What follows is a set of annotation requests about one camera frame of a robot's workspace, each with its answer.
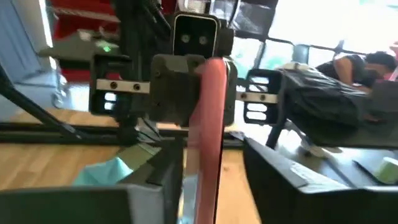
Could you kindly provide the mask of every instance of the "black plastic panel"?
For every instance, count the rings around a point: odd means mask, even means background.
[[[268,93],[278,95],[282,83],[282,73],[275,70],[252,69],[246,77],[247,93]],[[276,124],[279,120],[277,103],[244,103],[244,122],[248,124]]]
[[[149,118],[187,126],[199,99],[201,55],[156,55],[151,65]]]
[[[228,126],[234,123],[235,118],[235,100],[236,84],[238,81],[238,70],[232,61],[225,59],[228,74],[228,83],[226,87],[226,98],[224,108],[224,125]]]
[[[127,56],[94,55],[90,71],[90,102],[89,111],[96,115],[111,115],[112,109],[106,109],[105,104],[109,103],[105,99],[105,94],[113,93],[118,97],[115,91],[103,91],[96,89],[97,79],[107,79],[110,73],[120,73],[122,69],[131,65]]]
[[[216,53],[221,27],[217,17],[181,12],[175,15],[173,27],[174,55],[195,54],[210,58]]]
[[[0,191],[2,224],[176,224],[183,141],[162,149],[118,185]]]
[[[339,189],[317,180],[312,170],[298,173],[294,162],[252,139],[244,145],[244,167],[261,223],[396,223],[391,205],[398,202],[398,187]]]

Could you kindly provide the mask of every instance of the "teal cloth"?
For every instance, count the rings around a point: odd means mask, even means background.
[[[119,157],[86,166],[72,185],[113,185],[133,172]]]

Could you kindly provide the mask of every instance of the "screw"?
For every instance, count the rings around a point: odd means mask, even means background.
[[[186,44],[189,42],[190,39],[191,39],[191,37],[188,34],[184,34],[181,36],[181,41]]]
[[[118,87],[118,84],[116,82],[111,82],[111,89],[116,89]]]
[[[206,45],[207,44],[207,37],[205,37],[205,36],[199,37],[199,43],[202,44],[202,45]]]
[[[141,89],[141,86],[139,84],[134,84],[133,89],[139,91]]]

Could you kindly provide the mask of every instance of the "black hair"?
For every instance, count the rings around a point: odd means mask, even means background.
[[[394,71],[397,67],[396,58],[387,52],[382,51],[367,54],[365,57],[365,62],[384,65],[391,71]]]

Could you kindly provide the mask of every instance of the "robot eye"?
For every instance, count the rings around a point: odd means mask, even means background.
[[[200,44],[206,45],[207,42],[208,42],[207,37],[205,37],[205,36],[199,37],[199,43],[200,43]]]
[[[181,36],[181,41],[184,42],[184,43],[188,43],[190,39],[191,38],[190,38],[190,36],[188,34],[184,34],[184,35]]]

